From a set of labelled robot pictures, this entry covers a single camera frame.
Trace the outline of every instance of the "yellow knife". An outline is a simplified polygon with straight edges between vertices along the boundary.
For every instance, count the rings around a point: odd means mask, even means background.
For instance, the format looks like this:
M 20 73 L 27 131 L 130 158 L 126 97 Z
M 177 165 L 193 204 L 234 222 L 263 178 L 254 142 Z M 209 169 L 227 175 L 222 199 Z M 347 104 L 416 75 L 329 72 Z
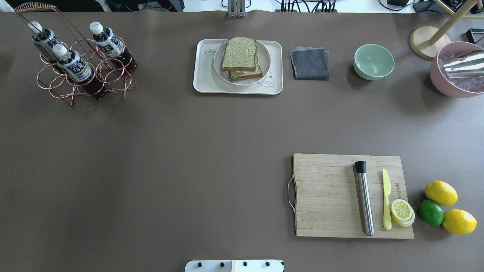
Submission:
M 388 196 L 392 192 L 390 184 L 390 177 L 387 170 L 383 169 L 383 227 L 385 229 L 392 228 L 392 219 L 390 218 L 390 205 L 388 203 Z

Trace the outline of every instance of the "mint green bowl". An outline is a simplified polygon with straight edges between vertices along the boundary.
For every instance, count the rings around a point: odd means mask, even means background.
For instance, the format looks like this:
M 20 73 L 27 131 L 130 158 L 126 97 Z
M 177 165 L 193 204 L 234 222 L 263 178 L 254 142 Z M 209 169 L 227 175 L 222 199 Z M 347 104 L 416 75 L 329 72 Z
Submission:
M 353 68 L 364 79 L 377 80 L 388 76 L 395 67 L 392 54 L 380 45 L 362 45 L 355 52 Z

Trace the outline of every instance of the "round plate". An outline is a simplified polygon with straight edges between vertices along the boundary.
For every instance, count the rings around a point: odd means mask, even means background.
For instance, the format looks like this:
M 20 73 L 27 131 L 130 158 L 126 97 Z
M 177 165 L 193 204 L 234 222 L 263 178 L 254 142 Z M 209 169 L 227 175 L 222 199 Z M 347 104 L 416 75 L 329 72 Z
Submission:
M 269 51 L 267 51 L 267 48 L 259 41 L 256 41 L 257 60 L 259 62 L 260 69 L 262 70 L 262 77 L 256 77 L 256 78 L 250 78 L 250 79 L 244 79 L 241 81 L 231 82 L 229 80 L 229 75 L 228 75 L 229 72 L 221 71 L 222 62 L 224 61 L 225 47 L 227 47 L 227 43 L 228 41 L 221 44 L 215 51 L 215 56 L 213 57 L 213 68 L 223 80 L 233 85 L 248 86 L 258 82 L 267 74 L 267 72 L 269 71 L 269 67 L 271 66 L 271 56 L 269 55 Z

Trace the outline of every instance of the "slice of bread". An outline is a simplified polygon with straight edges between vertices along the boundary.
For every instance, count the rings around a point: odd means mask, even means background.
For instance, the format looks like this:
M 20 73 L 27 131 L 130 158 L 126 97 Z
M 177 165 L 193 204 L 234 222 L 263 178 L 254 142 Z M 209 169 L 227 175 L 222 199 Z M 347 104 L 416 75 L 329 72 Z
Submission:
M 236 81 L 241 81 L 244 79 L 250 79 L 250 78 L 256 78 L 256 77 L 262 77 L 262 76 L 263 76 L 263 73 L 259 65 L 257 65 L 257 69 L 255 72 L 244 72 L 244 71 L 229 72 L 229 80 L 231 82 L 236 82 Z
M 256 70 L 256 41 L 246 37 L 235 37 L 230 39 L 225 48 L 222 71 L 255 72 Z

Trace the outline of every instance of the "wire bottle rack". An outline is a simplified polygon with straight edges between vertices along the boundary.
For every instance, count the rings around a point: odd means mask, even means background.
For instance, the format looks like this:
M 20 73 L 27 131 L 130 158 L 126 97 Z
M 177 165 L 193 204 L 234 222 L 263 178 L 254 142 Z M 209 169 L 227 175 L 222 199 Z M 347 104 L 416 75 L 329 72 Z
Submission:
M 129 54 L 131 58 L 126 65 L 117 59 L 119 55 L 113 58 L 106 57 L 102 51 L 98 50 L 94 40 L 84 37 L 84 35 L 82 35 L 82 33 L 71 23 L 71 21 L 54 5 L 41 2 L 26 2 L 16 7 L 14 11 L 24 21 L 26 26 L 29 26 L 31 23 L 25 17 L 26 13 L 55 12 L 60 22 L 62 22 L 62 24 L 67 28 L 75 40 L 75 42 L 70 46 L 64 42 L 61 43 L 69 50 L 78 51 L 82 58 L 86 61 L 86 65 L 89 65 L 94 71 L 95 76 L 93 76 L 89 82 L 79 84 L 78 82 L 74 82 L 71 78 L 69 78 L 67 74 L 60 73 L 57 64 L 50 63 L 42 55 L 42 53 L 40 53 L 40 59 L 46 64 L 46 66 L 37 73 L 36 82 L 39 88 L 47 90 L 52 97 L 61 99 L 71 106 L 74 106 L 74 99 L 77 96 L 87 96 L 93 101 L 99 102 L 99 99 L 92 97 L 92 95 L 95 95 L 96 93 L 89 95 L 82 89 L 82 86 L 89 84 L 92 80 L 94 80 L 94 78 L 97 78 L 103 84 L 98 92 L 106 88 L 108 92 L 119 95 L 122 100 L 126 99 L 127 91 L 137 89 L 138 86 L 136 82 L 133 80 L 131 73 L 129 73 L 127 70 L 127 67 L 130 66 L 131 62 L 134 61 L 131 53 Z M 128 50 L 126 48 L 126 43 L 124 43 L 120 37 L 118 37 L 118 39 L 125 44 L 125 50 Z M 52 52 L 52 48 L 49 48 L 49 46 L 43 44 L 43 47 Z

